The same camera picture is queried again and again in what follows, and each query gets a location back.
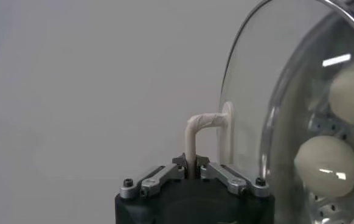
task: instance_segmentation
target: bolt head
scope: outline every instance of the bolt head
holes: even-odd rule
[[[134,181],[131,178],[127,178],[123,181],[124,187],[132,187],[134,185]]]
[[[265,186],[266,181],[262,177],[258,177],[257,179],[255,179],[255,184],[258,186]]]

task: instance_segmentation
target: screw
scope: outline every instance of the screw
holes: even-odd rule
[[[148,196],[148,191],[146,190],[146,189],[142,189],[141,191],[140,191],[140,194],[141,194],[141,196],[142,197],[147,197]]]
[[[266,185],[266,181],[263,178],[258,177],[257,179],[255,179],[255,184],[258,185],[258,186],[265,186]]]
[[[134,181],[131,178],[127,178],[123,181],[123,187],[132,187],[134,185]]]

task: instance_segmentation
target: clear plastic lid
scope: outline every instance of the clear plastic lid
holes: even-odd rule
[[[226,101],[234,164],[268,180],[276,223],[354,220],[354,2],[261,2],[232,47]]]

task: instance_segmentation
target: white hook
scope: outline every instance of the white hook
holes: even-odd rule
[[[206,113],[191,117],[185,129],[185,157],[188,178],[196,177],[196,134],[203,128],[221,127],[220,131],[220,163],[232,162],[234,143],[234,107],[231,102],[223,105],[222,113]]]

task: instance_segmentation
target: gray wall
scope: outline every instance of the gray wall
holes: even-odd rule
[[[218,109],[249,0],[0,0],[0,224],[114,223],[124,177]],[[198,151],[216,159],[214,130]]]

